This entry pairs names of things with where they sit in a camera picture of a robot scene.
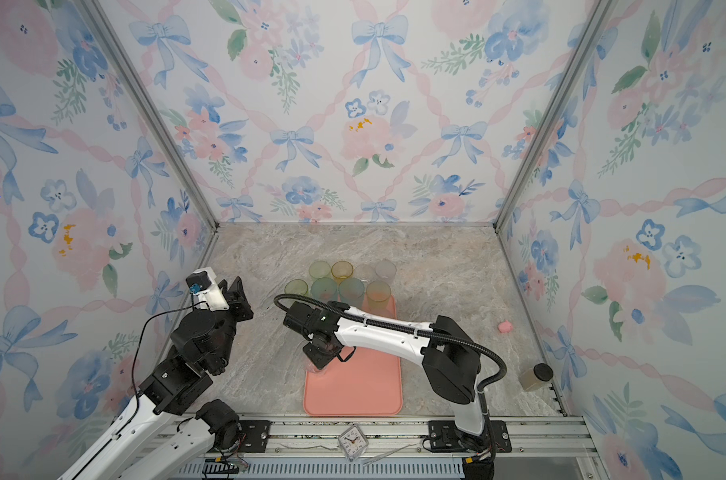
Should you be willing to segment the clear textured cup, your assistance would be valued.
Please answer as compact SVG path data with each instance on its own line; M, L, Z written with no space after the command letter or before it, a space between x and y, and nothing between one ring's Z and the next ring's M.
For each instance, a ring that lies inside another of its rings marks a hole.
M397 275L397 266L390 260L381 260L374 265L374 272L380 280L390 282Z

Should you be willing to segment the clear frosted cup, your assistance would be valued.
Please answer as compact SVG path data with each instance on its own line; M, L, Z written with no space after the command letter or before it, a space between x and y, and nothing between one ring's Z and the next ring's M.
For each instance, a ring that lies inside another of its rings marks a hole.
M376 272L370 265L359 265L355 270L355 277L364 283L370 283L377 279Z

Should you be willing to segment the teal textured cup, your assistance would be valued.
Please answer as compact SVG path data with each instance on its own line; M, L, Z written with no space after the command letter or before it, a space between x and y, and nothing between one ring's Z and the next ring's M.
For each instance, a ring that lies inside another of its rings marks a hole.
M333 278L324 277L313 281L310 295L321 302L336 301L338 299L338 285Z
M342 303L361 309L363 307L366 287L354 277L346 278L338 286L339 298Z

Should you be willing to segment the bright green glass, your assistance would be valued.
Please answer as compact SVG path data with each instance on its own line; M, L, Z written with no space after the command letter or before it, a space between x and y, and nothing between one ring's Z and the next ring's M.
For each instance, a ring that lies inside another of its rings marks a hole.
M284 286L285 294L307 296L309 286L303 279L292 279Z

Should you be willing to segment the yellow green cup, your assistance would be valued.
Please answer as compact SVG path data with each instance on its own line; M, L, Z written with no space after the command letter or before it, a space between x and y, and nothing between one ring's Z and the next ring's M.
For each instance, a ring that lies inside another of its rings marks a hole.
M385 281L375 280L366 287L366 300L371 312L386 311L391 298L391 287Z

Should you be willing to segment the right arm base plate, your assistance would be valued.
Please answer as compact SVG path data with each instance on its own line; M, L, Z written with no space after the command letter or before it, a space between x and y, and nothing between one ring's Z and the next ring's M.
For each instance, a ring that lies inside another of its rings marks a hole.
M449 420L428 421L427 428L428 433L423 447L434 453L512 452L507 425L501 420L487 420L480 435L463 432L454 421Z

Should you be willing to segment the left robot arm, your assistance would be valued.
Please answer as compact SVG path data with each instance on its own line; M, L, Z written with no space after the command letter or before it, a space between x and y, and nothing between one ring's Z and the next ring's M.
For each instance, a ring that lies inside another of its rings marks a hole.
M220 399L188 412L228 367L238 324L254 316L243 281L203 268L186 284L191 309L170 334L167 358L132 385L128 405L63 478L168 479L193 458L246 439L239 415Z

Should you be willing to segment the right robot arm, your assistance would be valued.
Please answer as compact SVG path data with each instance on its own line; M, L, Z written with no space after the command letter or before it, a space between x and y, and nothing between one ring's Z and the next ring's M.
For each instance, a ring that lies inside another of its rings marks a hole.
M475 452L490 447L489 421L478 391L481 352L451 318L404 322L338 302L321 306L297 302L283 324L306 340L303 351L318 369L342 361L346 347L374 350L420 366L433 392L451 405L457 443Z

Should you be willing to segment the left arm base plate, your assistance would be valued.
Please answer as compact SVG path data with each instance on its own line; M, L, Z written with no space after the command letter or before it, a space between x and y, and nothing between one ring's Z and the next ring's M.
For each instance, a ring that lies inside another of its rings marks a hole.
M225 453L265 453L272 423L268 420L230 422L215 435L215 447Z

